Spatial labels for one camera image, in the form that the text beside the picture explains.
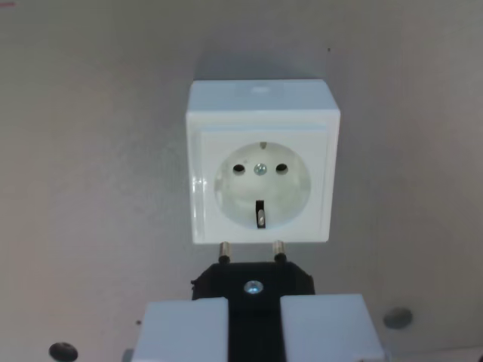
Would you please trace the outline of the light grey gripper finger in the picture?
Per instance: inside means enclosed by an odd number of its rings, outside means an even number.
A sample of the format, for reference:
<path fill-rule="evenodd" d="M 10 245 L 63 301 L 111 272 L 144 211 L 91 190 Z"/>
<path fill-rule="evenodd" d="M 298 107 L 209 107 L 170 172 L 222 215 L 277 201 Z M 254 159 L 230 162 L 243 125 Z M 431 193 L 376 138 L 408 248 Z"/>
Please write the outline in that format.
<path fill-rule="evenodd" d="M 385 361 L 361 295 L 281 298 L 287 361 Z"/>
<path fill-rule="evenodd" d="M 227 299 L 171 300 L 147 305 L 132 361 L 228 359 Z"/>

